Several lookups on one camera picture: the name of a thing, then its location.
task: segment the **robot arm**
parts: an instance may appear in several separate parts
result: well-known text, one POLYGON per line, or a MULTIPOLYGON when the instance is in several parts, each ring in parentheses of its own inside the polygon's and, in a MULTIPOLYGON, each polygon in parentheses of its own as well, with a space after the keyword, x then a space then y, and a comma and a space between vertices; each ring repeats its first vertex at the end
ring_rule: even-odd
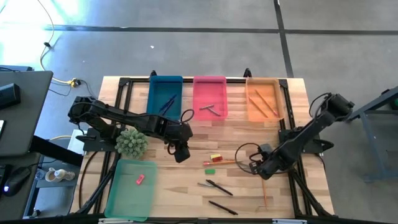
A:
POLYGON ((174 121, 156 114, 135 114, 117 109, 91 97, 76 97, 69 110, 70 122, 86 122, 100 133, 101 139, 116 144, 122 131, 116 124, 107 124, 102 118, 135 127, 137 131, 158 138, 175 147, 172 154, 176 162, 190 157, 188 140, 193 136, 188 123, 174 121))
POLYGON ((299 159, 304 145, 313 139, 327 126, 334 122, 344 121, 352 112, 354 103, 347 101, 340 94, 329 93, 323 103, 315 113, 314 118, 304 127, 295 130, 286 140, 282 142, 274 151, 267 152, 259 148, 262 155, 260 161, 250 163, 253 174, 259 174, 267 180, 278 170, 287 170, 299 159))

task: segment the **green spiky ball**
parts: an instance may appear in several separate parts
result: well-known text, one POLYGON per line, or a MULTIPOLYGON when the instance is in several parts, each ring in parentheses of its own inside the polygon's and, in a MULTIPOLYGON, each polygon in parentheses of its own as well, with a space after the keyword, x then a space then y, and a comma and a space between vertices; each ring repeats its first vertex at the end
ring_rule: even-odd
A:
POLYGON ((148 146, 145 135, 135 129, 122 131, 116 138, 116 143, 114 148, 131 159, 140 159, 148 146))

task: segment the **orange plastic tray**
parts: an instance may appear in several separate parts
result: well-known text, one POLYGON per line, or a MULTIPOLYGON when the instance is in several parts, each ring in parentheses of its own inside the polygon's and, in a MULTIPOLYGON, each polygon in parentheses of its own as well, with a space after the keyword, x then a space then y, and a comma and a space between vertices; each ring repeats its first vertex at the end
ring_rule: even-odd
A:
POLYGON ((279 121, 284 117, 277 78, 247 78, 246 105, 249 121, 279 121))

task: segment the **wooden tabletop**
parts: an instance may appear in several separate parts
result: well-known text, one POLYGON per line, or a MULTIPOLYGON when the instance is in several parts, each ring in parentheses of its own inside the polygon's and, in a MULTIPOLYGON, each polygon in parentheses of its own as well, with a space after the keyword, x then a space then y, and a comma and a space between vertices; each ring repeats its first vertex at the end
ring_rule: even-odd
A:
MULTIPOLYGON (((104 77, 99 100, 114 105, 120 77, 104 77)), ((287 79, 296 126, 304 126, 310 121, 308 98, 304 80, 287 79)), ((148 83, 135 83, 129 110, 145 113, 148 97, 148 83)), ((193 87, 184 83, 182 109, 192 108, 193 87)), ((123 92, 121 108, 124 106, 126 90, 123 92)), ((144 160, 155 161, 158 165, 157 185, 151 217, 211 217, 211 218, 293 218, 294 212, 287 174, 272 176, 263 181, 258 175, 241 171, 235 164, 217 166, 215 175, 205 175, 203 161, 208 161, 211 154, 221 154, 224 159, 233 159, 237 148, 246 142, 269 143, 276 147, 279 143, 278 122, 254 123, 247 121, 246 96, 244 84, 227 84, 228 117, 225 121, 195 121, 190 126, 194 133, 188 145, 191 157, 178 164, 174 156, 167 154, 162 141, 149 138, 148 150, 144 160), (218 189, 200 187, 211 179, 234 194, 230 197, 218 189), (209 200, 225 205, 239 215, 214 207, 209 200)), ((248 163, 248 155, 256 152, 254 146, 242 148, 238 160, 248 163)), ((91 155, 83 160, 80 174, 91 155)), ((82 203, 91 196, 98 185, 104 158, 104 152, 95 155, 87 168, 82 190, 82 203)), ((303 164, 308 188, 326 211, 333 213, 328 184, 322 162, 314 155, 303 155, 303 164)), ((76 188, 71 212, 78 210, 78 188, 76 188)), ((105 209, 109 184, 104 190, 101 211, 105 209)), ((300 208, 303 209, 302 193, 297 191, 300 208)))

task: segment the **pink bin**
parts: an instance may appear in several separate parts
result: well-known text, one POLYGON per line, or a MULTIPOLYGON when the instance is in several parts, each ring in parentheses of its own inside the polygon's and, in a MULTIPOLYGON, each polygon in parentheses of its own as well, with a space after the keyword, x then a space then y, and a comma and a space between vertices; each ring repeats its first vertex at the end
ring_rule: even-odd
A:
POLYGON ((193 77, 193 110, 194 118, 199 121, 221 121, 228 115, 226 100, 226 78, 217 77, 193 77))

